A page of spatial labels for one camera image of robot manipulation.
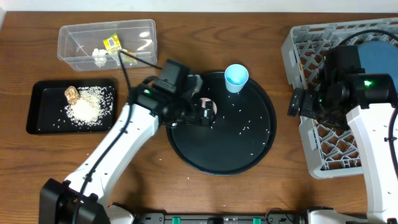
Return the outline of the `pink cup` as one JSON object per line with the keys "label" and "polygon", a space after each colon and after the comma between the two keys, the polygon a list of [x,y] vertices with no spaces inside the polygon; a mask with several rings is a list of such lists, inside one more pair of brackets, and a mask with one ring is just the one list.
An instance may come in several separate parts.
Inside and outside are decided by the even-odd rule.
{"label": "pink cup", "polygon": [[217,105],[213,100],[211,100],[209,98],[200,98],[200,100],[201,100],[202,108],[206,108],[207,106],[211,105],[214,114],[217,114]]}

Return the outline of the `light blue cup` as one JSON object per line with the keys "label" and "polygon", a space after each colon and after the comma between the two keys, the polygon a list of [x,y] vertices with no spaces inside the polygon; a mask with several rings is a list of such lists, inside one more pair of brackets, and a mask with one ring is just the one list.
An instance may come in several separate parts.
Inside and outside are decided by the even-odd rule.
{"label": "light blue cup", "polygon": [[246,67],[240,64],[232,64],[224,71],[226,89],[230,93],[238,93],[249,79]]}

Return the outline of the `large dark blue bowl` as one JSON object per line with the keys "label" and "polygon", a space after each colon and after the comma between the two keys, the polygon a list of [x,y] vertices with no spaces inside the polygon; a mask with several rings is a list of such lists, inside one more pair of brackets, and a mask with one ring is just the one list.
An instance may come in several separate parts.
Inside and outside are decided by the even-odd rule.
{"label": "large dark blue bowl", "polygon": [[386,73],[397,78],[397,47],[386,42],[370,41],[358,46],[361,67],[366,73]]}

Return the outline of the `yellow snack wrapper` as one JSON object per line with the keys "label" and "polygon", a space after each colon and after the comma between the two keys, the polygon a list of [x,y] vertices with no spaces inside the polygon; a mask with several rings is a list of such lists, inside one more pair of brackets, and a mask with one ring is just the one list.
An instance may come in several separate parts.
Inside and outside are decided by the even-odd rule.
{"label": "yellow snack wrapper", "polygon": [[[118,57],[118,52],[123,51],[127,54],[136,56],[134,53],[132,53],[130,50],[122,48],[121,42],[119,40],[119,37],[117,34],[113,34],[107,39],[103,40],[104,46],[106,48],[106,51],[108,52],[109,55],[112,56],[112,58],[116,61],[117,65],[120,66],[120,59]],[[132,65],[137,65],[137,60],[131,57],[128,57],[126,55],[122,56],[123,62],[128,63],[130,66]]]}

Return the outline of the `round black serving tray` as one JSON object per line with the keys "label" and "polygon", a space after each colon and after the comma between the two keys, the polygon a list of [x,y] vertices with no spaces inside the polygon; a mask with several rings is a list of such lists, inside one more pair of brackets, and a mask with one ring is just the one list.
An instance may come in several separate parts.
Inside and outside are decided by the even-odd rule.
{"label": "round black serving tray", "polygon": [[230,93],[223,72],[201,77],[198,96],[215,102],[215,120],[211,126],[167,128],[173,150],[188,165],[207,174],[234,175],[254,167],[269,152],[276,136],[271,99],[253,79],[239,93]]}

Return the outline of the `pile of rice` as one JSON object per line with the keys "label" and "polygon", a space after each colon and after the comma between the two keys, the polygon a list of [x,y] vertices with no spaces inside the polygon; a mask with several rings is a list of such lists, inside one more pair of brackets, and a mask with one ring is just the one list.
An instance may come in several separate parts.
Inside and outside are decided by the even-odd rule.
{"label": "pile of rice", "polygon": [[70,105],[67,102],[67,105],[61,110],[61,112],[66,112],[66,117],[73,127],[102,127],[105,122],[112,120],[114,109],[113,87],[84,86],[76,89],[80,94],[80,99],[75,105]]}

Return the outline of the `white tissue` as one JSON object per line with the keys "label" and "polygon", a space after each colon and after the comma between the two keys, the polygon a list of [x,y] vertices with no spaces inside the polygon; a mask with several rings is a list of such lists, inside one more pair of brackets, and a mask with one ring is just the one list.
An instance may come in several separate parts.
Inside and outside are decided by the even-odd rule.
{"label": "white tissue", "polygon": [[99,68],[103,67],[107,62],[108,51],[105,49],[94,49],[92,52],[92,57],[95,60],[95,65]]}

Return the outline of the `brown food scrap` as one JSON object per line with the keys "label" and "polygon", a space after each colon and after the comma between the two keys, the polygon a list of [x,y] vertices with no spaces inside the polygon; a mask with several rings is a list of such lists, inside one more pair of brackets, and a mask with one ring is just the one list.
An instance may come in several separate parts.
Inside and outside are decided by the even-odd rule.
{"label": "brown food scrap", "polygon": [[70,105],[75,105],[77,103],[77,101],[80,99],[80,94],[74,86],[69,86],[65,90],[64,95],[67,99],[67,102]]}

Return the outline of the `wooden chopstick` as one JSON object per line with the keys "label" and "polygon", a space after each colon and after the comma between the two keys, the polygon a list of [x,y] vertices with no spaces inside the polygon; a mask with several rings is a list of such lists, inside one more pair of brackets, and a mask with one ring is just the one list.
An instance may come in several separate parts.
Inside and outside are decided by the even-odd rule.
{"label": "wooden chopstick", "polygon": [[300,78],[302,79],[303,87],[305,89],[307,89],[308,88],[308,83],[307,83],[307,79],[305,78],[304,68],[303,68],[303,65],[302,65],[301,62],[299,63],[299,65],[300,65],[300,73],[301,73],[301,77]]}

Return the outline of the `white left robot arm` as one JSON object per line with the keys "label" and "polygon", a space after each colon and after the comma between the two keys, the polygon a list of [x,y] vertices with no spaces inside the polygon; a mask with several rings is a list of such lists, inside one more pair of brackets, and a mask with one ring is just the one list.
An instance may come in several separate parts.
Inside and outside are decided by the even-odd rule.
{"label": "white left robot arm", "polygon": [[63,182],[49,179],[40,191],[39,223],[134,223],[132,212],[109,205],[121,174],[161,125],[210,126],[213,102],[198,96],[203,78],[168,60],[160,75],[129,86],[129,97],[108,134]]}

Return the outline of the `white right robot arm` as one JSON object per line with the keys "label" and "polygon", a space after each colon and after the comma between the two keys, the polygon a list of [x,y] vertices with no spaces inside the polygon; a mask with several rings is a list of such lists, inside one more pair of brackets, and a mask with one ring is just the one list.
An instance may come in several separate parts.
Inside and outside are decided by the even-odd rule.
{"label": "white right robot arm", "polygon": [[330,49],[316,90],[295,88],[287,114],[350,129],[368,198],[368,223],[397,223],[397,91],[388,73],[367,73],[357,45]]}

